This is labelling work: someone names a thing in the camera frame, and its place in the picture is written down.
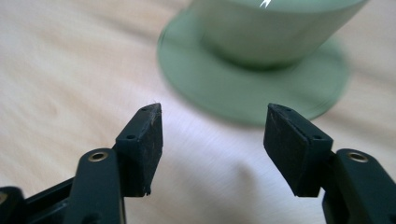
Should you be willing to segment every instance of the wood grain surface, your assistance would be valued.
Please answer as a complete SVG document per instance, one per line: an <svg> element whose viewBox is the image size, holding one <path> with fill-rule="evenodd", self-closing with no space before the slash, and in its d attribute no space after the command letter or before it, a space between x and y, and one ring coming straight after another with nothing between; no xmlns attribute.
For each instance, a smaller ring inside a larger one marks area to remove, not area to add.
<svg viewBox="0 0 396 224"><path fill-rule="evenodd" d="M264 129L214 118L181 98L157 39L188 0L0 1L0 186L26 197L111 147L144 105L163 105L152 194L127 199L128 223L325 223L321 198L295 198L262 146ZM376 157L396 179L396 2L371 1L335 35L351 79L313 120Z"/></svg>

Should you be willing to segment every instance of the brass screw hole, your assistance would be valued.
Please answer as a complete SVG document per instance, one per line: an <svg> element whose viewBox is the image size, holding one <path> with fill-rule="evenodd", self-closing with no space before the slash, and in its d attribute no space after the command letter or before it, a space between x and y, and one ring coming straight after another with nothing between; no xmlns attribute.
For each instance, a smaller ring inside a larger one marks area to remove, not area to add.
<svg viewBox="0 0 396 224"><path fill-rule="evenodd" d="M352 159L353 161L358 161L358 162L367 162L369 159L365 157L364 155L356 152L349 152L348 157Z"/></svg>
<svg viewBox="0 0 396 224"><path fill-rule="evenodd" d="M102 161L107 158L108 154L106 152L96 152L91 154L88 158L89 161Z"/></svg>

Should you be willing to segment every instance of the ceramic cup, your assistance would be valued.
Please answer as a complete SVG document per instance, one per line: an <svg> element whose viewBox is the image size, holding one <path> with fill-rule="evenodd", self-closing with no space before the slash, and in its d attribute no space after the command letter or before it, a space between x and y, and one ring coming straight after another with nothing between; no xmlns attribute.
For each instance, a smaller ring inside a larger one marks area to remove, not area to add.
<svg viewBox="0 0 396 224"><path fill-rule="evenodd" d="M191 10L216 54L248 67L301 60L368 0L194 0Z"/></svg>

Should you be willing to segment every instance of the green cup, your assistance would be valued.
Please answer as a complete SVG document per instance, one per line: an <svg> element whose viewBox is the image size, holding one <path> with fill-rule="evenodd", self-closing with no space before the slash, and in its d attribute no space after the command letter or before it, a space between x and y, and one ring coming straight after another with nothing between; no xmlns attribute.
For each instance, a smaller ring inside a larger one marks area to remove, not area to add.
<svg viewBox="0 0 396 224"><path fill-rule="evenodd" d="M368 0L194 0L191 10L216 54L248 67L300 61Z"/></svg>

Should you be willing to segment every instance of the saucer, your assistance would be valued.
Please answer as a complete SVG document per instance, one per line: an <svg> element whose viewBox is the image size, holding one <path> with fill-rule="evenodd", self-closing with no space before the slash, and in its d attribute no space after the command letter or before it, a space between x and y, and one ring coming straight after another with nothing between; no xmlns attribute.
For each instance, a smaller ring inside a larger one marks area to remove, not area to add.
<svg viewBox="0 0 396 224"><path fill-rule="evenodd" d="M270 103L313 119L336 103L348 81L343 53L332 39L293 66L262 71L217 56L203 36L196 16L182 11L159 39L160 67L181 95L224 119L264 125Z"/></svg>

